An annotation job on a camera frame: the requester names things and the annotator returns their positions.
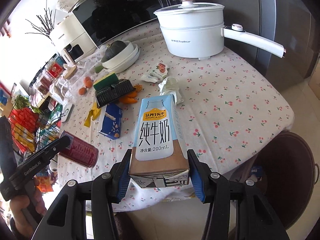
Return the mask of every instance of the wire rack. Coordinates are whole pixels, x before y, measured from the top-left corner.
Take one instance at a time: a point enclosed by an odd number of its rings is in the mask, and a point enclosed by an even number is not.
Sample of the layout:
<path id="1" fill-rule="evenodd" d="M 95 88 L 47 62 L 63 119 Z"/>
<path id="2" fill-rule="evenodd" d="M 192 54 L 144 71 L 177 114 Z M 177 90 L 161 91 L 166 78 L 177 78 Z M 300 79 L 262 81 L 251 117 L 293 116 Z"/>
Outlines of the wire rack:
<path id="1" fill-rule="evenodd" d="M 12 139 L 23 153 L 24 159 L 59 137 L 61 111 L 55 107 L 53 111 L 38 112 L 34 113 L 31 107 L 21 109 L 15 103 L 9 114 Z"/>

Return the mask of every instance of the blue box in trash can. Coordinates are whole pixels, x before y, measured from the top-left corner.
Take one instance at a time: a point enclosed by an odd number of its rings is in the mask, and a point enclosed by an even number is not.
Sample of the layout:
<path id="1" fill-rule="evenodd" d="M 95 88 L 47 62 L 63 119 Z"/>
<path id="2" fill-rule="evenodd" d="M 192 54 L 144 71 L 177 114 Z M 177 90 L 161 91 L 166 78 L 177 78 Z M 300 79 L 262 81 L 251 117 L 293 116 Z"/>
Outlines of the blue box in trash can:
<path id="1" fill-rule="evenodd" d="M 107 104 L 101 109 L 98 133 L 115 140 L 120 137 L 122 109 L 116 104 Z"/>

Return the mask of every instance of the human hand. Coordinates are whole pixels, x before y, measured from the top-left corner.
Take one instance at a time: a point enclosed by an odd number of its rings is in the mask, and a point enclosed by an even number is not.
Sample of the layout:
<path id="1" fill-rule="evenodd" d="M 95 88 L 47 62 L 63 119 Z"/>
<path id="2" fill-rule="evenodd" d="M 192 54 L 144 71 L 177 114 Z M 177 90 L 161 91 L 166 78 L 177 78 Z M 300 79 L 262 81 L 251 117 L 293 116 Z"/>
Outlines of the human hand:
<path id="1" fill-rule="evenodd" d="M 34 178 L 34 182 L 35 186 L 39 185 L 39 181 L 36 178 Z M 37 201 L 36 211 L 39 214 L 45 215 L 47 209 L 44 206 L 41 191 L 37 187 L 35 190 L 34 198 Z M 24 235 L 25 237 L 31 238 L 34 234 L 34 230 L 22 213 L 22 209 L 27 208 L 29 204 L 30 199 L 26 195 L 16 196 L 12 200 L 10 200 L 10 209 L 13 214 L 16 229 L 20 234 Z"/>

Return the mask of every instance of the tablecloth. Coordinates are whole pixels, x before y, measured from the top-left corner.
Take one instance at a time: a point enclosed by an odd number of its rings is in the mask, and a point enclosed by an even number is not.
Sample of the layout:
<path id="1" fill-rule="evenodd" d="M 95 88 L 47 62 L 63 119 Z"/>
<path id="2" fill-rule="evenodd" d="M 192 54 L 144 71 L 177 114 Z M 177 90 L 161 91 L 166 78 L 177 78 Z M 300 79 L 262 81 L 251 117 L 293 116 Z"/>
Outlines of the tablecloth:
<path id="1" fill-rule="evenodd" d="M 139 59 L 119 78 L 142 84 L 138 103 L 119 106 L 123 109 L 121 136 L 111 140 L 90 128 L 84 120 L 91 109 L 94 89 L 77 102 L 71 118 L 62 124 L 65 129 L 99 149 L 99 158 L 92 169 L 84 168 L 63 157 L 58 158 L 59 183 L 70 179 L 92 180 L 122 160 L 132 148 L 134 129 L 142 98 L 159 95 L 157 84 L 139 80 L 153 64 L 164 62 L 169 75 L 179 80 L 184 102 L 177 106 L 187 149 L 194 149 L 201 162 L 212 171 L 224 174 L 258 153 L 282 130 L 289 129 L 294 114 L 285 99 L 250 64 L 228 48 L 209 60 L 180 58 L 169 53 L 157 21 L 128 31 L 114 40 L 130 40 L 139 45 Z M 105 46 L 84 59 L 97 65 Z M 141 189 L 131 180 L 125 198 L 114 204 L 115 211 L 136 210 L 160 201 L 182 200 L 194 196 L 192 184 L 187 186 Z"/>

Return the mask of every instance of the stack of bowls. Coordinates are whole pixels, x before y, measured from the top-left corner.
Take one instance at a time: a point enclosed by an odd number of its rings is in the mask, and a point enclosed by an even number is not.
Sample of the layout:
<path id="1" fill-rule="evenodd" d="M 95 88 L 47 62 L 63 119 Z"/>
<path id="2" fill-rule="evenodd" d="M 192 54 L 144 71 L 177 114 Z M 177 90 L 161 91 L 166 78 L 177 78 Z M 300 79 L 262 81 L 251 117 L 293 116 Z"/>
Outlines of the stack of bowls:
<path id="1" fill-rule="evenodd" d="M 130 41 L 125 41 L 126 47 L 113 58 L 106 60 L 102 58 L 101 63 L 107 72 L 120 73 L 131 65 L 138 59 L 140 55 L 139 46 Z"/>

